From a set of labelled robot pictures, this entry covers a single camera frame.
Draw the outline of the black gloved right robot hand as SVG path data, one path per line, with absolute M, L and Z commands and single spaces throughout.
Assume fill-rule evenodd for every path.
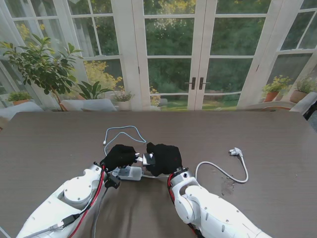
M 182 167 L 182 159 L 179 148 L 172 145 L 147 144 L 147 153 L 153 154 L 155 158 L 154 165 L 146 166 L 146 170 L 153 176 L 158 177 L 161 174 L 169 175 Z

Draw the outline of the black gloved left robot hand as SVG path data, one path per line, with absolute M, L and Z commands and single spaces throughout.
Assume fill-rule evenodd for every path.
M 108 172 L 111 172 L 118 167 L 132 165 L 136 162 L 137 158 L 138 156 L 133 147 L 117 144 L 109 151 L 106 157 L 101 160 L 100 166 L 107 169 Z

